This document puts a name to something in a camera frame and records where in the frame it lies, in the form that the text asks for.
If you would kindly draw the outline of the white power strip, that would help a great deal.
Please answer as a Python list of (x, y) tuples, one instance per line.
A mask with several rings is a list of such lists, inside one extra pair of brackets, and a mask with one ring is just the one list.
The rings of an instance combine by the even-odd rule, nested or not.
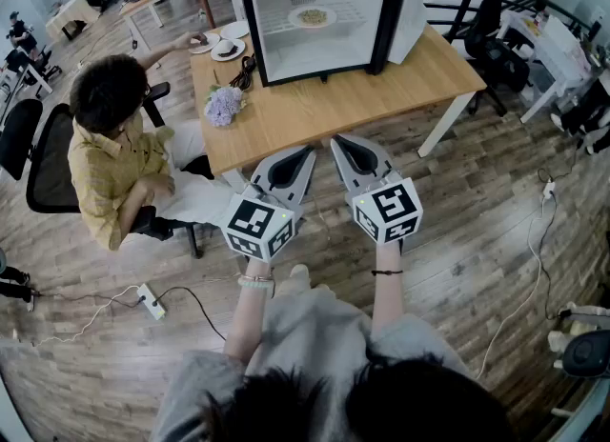
[(162, 320), (166, 316), (166, 310), (146, 283), (139, 286), (136, 292), (140, 302), (155, 320)]

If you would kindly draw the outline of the person's beige shoes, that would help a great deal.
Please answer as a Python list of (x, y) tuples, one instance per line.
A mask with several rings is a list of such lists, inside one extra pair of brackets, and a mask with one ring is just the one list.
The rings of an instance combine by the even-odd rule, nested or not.
[(311, 288), (309, 269), (304, 264), (295, 265), (290, 275), (278, 286), (276, 295), (295, 295), (308, 291)]

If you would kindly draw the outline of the white plate with small item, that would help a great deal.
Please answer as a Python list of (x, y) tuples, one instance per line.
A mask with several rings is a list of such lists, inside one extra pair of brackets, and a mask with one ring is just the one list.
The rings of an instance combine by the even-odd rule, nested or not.
[(201, 33), (190, 40), (188, 51), (191, 54), (202, 54), (212, 50), (220, 41), (217, 33)]

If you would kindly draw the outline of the purple flower bouquet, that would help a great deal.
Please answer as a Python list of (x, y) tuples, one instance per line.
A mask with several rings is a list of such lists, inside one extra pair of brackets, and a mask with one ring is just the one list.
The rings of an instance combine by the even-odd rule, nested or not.
[(213, 127), (229, 126), (246, 107), (247, 101), (240, 88), (211, 85), (206, 99), (204, 115)]

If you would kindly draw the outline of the white plate of food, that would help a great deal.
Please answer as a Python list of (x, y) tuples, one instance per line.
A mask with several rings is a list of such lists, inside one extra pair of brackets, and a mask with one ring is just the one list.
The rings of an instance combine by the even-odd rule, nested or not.
[(298, 28), (321, 29), (334, 24), (337, 14), (334, 10), (323, 6), (304, 6), (292, 10), (288, 20)]

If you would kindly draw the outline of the black mini fridge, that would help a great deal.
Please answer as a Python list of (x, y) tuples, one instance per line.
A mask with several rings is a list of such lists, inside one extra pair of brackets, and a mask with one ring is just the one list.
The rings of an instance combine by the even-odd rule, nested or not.
[[(423, 33), (424, 0), (242, 0), (264, 86), (401, 64)], [(289, 13), (323, 6), (337, 20), (321, 29), (292, 25)]]

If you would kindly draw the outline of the black mesh chair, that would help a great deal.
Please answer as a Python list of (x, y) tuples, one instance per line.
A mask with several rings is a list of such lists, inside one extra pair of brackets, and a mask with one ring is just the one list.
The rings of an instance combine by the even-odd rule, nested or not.
[(0, 168), (19, 181), (26, 160), (31, 156), (32, 139), (43, 113), (40, 100), (25, 99), (9, 112), (6, 125), (0, 131)]

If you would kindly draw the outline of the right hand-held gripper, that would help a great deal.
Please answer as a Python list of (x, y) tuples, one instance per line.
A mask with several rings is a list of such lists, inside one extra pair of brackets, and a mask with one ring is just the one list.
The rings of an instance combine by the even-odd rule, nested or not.
[[(355, 222), (377, 244), (401, 241), (417, 232), (423, 208), (411, 178), (391, 171), (388, 152), (354, 134), (339, 133), (331, 150), (341, 181), (349, 191)], [(360, 183), (370, 183), (359, 187)]]

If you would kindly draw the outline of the white plate with dark bun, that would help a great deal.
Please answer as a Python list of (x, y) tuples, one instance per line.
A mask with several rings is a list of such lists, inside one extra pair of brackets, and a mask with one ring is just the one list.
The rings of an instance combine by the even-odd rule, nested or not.
[(225, 62), (235, 59), (246, 49), (246, 44), (241, 39), (221, 39), (211, 50), (214, 61)]

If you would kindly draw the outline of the black office chair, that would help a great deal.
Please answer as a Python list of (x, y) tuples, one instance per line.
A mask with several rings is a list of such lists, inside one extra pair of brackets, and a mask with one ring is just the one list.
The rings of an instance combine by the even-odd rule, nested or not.
[[(68, 162), (72, 134), (70, 107), (60, 103), (52, 109), (30, 155), (26, 201), (32, 211), (44, 214), (80, 212)], [(171, 238), (178, 229), (186, 231), (191, 255), (200, 258), (203, 252), (197, 247), (193, 223), (158, 217), (153, 206), (145, 206), (132, 224), (132, 232), (160, 241)]]

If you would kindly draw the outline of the person's grey shirt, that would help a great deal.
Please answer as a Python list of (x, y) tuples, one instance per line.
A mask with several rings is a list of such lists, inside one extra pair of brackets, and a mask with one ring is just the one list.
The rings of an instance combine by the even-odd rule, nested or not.
[(158, 412), (151, 442), (212, 442), (205, 410), (212, 402), (227, 407), (246, 381), (273, 369), (298, 375), (304, 392), (318, 381), (324, 383), (314, 403), (308, 442), (359, 442), (349, 428), (344, 400), (375, 354), (391, 361), (437, 361), (450, 372), (471, 376), (437, 331), (411, 314), (373, 333), (370, 317), (332, 291), (292, 291), (269, 302), (261, 343), (248, 363), (220, 352), (184, 355)]

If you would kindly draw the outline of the white side table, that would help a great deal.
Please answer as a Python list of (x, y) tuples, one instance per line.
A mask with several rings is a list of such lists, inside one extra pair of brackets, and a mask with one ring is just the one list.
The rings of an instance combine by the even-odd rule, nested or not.
[(580, 41), (554, 15), (538, 25), (535, 18), (508, 10), (500, 17), (497, 38), (503, 38), (509, 29), (516, 30), (533, 44), (529, 62), (539, 60), (553, 79), (550, 87), (521, 116), (520, 122), (525, 124), (557, 98), (572, 97), (594, 73)]

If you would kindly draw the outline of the person's right forearm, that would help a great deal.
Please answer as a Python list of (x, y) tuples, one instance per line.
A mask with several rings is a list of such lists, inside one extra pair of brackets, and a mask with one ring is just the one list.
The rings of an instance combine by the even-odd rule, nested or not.
[(372, 332), (379, 332), (404, 314), (403, 268), (398, 242), (376, 247), (372, 275), (376, 282)]

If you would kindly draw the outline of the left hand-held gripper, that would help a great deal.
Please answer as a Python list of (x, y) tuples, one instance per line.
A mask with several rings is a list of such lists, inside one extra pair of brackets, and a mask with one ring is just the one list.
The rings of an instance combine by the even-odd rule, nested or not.
[(229, 248), (271, 262), (297, 236), (301, 202), (309, 188), (316, 152), (311, 145), (264, 158), (242, 193), (235, 193), (220, 220)]

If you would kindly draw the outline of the person's left forearm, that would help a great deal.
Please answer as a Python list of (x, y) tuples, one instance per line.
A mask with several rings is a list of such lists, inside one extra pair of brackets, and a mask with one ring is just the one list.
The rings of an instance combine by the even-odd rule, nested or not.
[(261, 341), (268, 290), (274, 285), (271, 265), (251, 259), (238, 283), (241, 291), (223, 353), (248, 365)]

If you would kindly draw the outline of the empty white plate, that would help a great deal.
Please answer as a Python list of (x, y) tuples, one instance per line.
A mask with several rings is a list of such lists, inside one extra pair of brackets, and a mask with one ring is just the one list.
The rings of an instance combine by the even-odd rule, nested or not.
[(239, 39), (250, 33), (248, 22), (238, 20), (222, 28), (220, 36), (224, 39)]

